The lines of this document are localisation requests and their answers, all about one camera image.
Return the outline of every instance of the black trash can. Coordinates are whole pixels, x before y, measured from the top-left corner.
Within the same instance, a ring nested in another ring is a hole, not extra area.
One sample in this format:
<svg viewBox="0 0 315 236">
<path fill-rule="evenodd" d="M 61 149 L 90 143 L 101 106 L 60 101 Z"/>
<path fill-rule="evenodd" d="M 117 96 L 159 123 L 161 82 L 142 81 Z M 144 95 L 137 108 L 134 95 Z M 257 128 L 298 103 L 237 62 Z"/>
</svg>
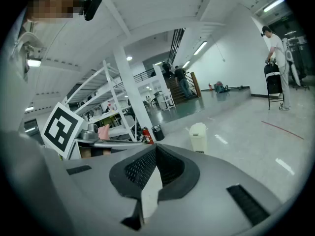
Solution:
<svg viewBox="0 0 315 236">
<path fill-rule="evenodd" d="M 164 134 L 160 125 L 153 126 L 152 131 L 157 141 L 162 141 L 164 139 Z"/>
</svg>

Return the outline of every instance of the bag on floor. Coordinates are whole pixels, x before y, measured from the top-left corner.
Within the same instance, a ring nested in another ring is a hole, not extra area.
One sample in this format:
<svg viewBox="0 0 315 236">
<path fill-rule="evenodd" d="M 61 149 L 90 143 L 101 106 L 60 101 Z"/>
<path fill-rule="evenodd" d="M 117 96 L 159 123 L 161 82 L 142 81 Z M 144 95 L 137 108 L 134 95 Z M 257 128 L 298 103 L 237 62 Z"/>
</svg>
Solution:
<svg viewBox="0 0 315 236">
<path fill-rule="evenodd" d="M 221 81 L 218 81 L 217 83 L 215 83 L 214 88 L 215 88 L 215 91 L 218 93 L 229 91 L 228 85 L 224 87 Z"/>
</svg>

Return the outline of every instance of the red fire extinguisher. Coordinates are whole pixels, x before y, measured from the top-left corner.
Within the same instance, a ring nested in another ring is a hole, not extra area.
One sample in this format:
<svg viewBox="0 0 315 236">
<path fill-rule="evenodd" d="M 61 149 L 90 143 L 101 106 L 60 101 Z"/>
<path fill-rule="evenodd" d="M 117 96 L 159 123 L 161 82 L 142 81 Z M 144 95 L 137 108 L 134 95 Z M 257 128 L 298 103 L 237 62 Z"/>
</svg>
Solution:
<svg viewBox="0 0 315 236">
<path fill-rule="evenodd" d="M 153 140 L 152 140 L 152 137 L 151 137 L 151 135 L 150 135 L 149 130 L 148 130 L 147 127 L 144 127 L 144 128 L 142 129 L 142 134 L 143 134 L 144 137 L 146 138 L 148 144 L 154 144 L 154 142 L 153 142 Z"/>
</svg>

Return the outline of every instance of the white trash bin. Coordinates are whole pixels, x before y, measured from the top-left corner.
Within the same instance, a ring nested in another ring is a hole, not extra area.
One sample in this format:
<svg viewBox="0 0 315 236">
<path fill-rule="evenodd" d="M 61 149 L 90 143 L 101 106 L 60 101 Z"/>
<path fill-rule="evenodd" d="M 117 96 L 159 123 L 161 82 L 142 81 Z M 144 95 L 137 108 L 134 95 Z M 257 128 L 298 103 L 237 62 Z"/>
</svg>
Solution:
<svg viewBox="0 0 315 236">
<path fill-rule="evenodd" d="M 189 135 L 192 149 L 196 152 L 208 154 L 207 127 L 202 122 L 198 122 L 190 127 Z"/>
</svg>

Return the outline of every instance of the sneaker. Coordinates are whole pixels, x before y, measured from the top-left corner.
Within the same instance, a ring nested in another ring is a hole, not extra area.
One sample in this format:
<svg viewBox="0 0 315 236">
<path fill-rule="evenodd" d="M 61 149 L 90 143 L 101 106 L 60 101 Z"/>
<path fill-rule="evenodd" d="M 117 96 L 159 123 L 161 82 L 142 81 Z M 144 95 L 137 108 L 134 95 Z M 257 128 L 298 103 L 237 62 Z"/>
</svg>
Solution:
<svg viewBox="0 0 315 236">
<path fill-rule="evenodd" d="M 283 106 L 279 106 L 279 110 L 290 110 L 290 108 L 284 108 Z"/>
<path fill-rule="evenodd" d="M 283 107 L 283 106 L 284 106 L 284 103 L 283 103 L 283 102 L 281 102 L 281 103 L 280 103 L 280 106 L 281 106 L 281 107 Z M 291 107 L 291 105 L 290 105 L 290 107 Z"/>
</svg>

